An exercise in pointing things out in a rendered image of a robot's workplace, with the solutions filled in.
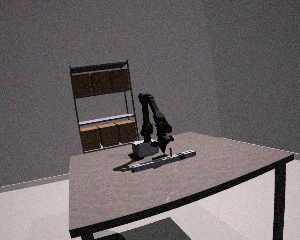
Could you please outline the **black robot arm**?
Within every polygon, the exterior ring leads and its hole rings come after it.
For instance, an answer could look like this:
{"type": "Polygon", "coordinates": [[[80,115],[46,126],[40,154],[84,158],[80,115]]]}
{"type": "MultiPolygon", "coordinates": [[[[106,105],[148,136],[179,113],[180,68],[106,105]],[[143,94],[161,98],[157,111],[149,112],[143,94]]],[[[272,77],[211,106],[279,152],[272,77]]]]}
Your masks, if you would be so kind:
{"type": "Polygon", "coordinates": [[[148,93],[140,93],[138,98],[139,102],[142,104],[143,125],[140,134],[144,137],[144,143],[151,143],[151,134],[153,134],[153,124],[150,123],[148,104],[153,112],[153,119],[156,123],[155,127],[157,128],[157,133],[166,133],[165,136],[161,136],[160,141],[163,141],[165,144],[170,143],[173,140],[173,136],[168,136],[167,134],[170,134],[173,131],[173,128],[170,126],[163,113],[159,111],[154,100],[154,96],[148,93]]]}

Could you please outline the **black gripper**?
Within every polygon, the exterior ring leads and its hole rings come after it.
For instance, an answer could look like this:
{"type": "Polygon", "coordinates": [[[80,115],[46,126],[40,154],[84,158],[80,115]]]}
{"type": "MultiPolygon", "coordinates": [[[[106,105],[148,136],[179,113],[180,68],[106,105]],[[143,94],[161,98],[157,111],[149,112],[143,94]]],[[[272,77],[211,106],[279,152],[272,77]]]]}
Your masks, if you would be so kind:
{"type": "MultiPolygon", "coordinates": [[[[157,136],[158,136],[157,141],[158,142],[156,142],[156,141],[151,142],[150,146],[151,147],[159,147],[161,149],[162,153],[166,152],[166,148],[169,143],[164,143],[163,141],[161,141],[161,136],[165,136],[165,135],[166,135],[166,133],[157,133],[157,136]]],[[[171,142],[174,142],[174,141],[175,141],[175,139],[173,138],[171,140],[171,142]]]]}

